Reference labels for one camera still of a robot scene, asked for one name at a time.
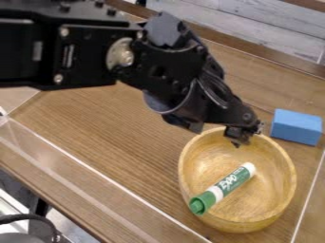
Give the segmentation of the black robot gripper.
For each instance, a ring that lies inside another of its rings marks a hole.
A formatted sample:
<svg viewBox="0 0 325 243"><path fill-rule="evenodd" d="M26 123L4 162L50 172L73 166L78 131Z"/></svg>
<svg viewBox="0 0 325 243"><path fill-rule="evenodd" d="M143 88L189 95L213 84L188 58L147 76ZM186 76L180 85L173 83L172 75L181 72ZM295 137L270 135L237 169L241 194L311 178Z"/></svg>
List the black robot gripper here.
<svg viewBox="0 0 325 243"><path fill-rule="evenodd" d="M188 24L163 11L139 25L137 35L118 38L109 48L106 66L114 78L143 92L167 123L194 133L209 122L260 134L262 121L252 107L220 77L202 74L213 58Z"/></svg>

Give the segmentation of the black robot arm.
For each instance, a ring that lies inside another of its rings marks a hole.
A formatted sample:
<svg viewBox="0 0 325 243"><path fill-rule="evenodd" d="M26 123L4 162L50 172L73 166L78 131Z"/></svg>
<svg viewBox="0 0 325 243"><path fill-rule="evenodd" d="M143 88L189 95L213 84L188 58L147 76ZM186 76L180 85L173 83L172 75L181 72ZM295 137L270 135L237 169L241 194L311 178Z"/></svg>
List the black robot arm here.
<svg viewBox="0 0 325 243"><path fill-rule="evenodd" d="M135 23L106 0L0 0L0 87L58 90L125 83L162 119L233 145L262 131L253 108L189 25L167 12Z"/></svg>

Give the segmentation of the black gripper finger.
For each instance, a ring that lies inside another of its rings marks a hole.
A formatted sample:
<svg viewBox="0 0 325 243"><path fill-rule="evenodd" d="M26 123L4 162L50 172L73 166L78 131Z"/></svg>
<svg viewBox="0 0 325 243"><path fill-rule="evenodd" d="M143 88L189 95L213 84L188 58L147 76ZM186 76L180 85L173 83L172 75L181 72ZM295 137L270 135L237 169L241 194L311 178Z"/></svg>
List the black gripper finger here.
<svg viewBox="0 0 325 243"><path fill-rule="evenodd" d="M253 133L250 130L242 127L228 126L224 132L224 136L230 140L234 147L240 148L242 145L250 144L250 138L253 137Z"/></svg>

